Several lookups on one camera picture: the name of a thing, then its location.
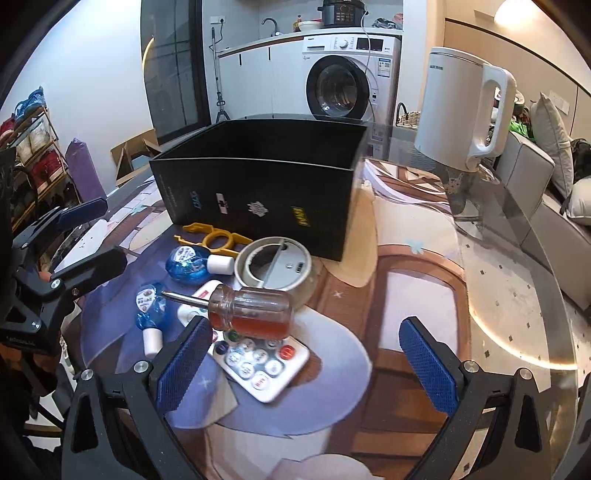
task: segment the cushion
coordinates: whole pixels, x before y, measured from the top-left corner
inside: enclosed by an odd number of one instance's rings
[[[573,189],[573,154],[571,139],[566,133],[564,122],[552,100],[540,93],[540,100],[531,106],[531,128],[535,142],[554,160],[552,182],[564,198]]]
[[[591,177],[574,184],[566,216],[579,225],[591,225]]]

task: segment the blue gripper pad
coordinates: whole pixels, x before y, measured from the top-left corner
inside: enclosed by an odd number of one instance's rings
[[[456,382],[418,329],[405,319],[398,330],[402,351],[436,410],[452,417],[458,406]]]
[[[180,346],[158,379],[154,404],[161,415],[176,410],[180,405],[203,358],[207,355],[212,337],[212,326],[206,318],[201,317],[199,324]]]

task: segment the kettle handle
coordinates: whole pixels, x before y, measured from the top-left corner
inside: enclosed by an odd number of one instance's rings
[[[495,87],[497,86],[501,89],[501,100],[499,100],[495,132],[492,135],[491,143],[485,145],[491,123]],[[473,171],[476,168],[479,157],[498,157],[503,153],[507,135],[509,135],[509,125],[513,117],[516,92],[517,83],[511,72],[486,63],[482,66],[482,91],[480,92],[480,104],[476,114],[472,143],[466,161],[468,170]]]

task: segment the purple yoga mat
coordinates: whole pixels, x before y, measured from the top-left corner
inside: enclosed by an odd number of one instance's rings
[[[83,202],[97,198],[107,198],[100,184],[95,165],[86,144],[77,138],[72,140],[66,151],[66,163],[70,177]]]

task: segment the white bottle cap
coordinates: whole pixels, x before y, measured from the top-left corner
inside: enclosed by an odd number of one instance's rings
[[[207,271],[212,275],[232,275],[234,259],[224,255],[210,255],[207,258]]]
[[[162,348],[162,331],[157,328],[146,328],[144,334],[144,355],[152,360]]]

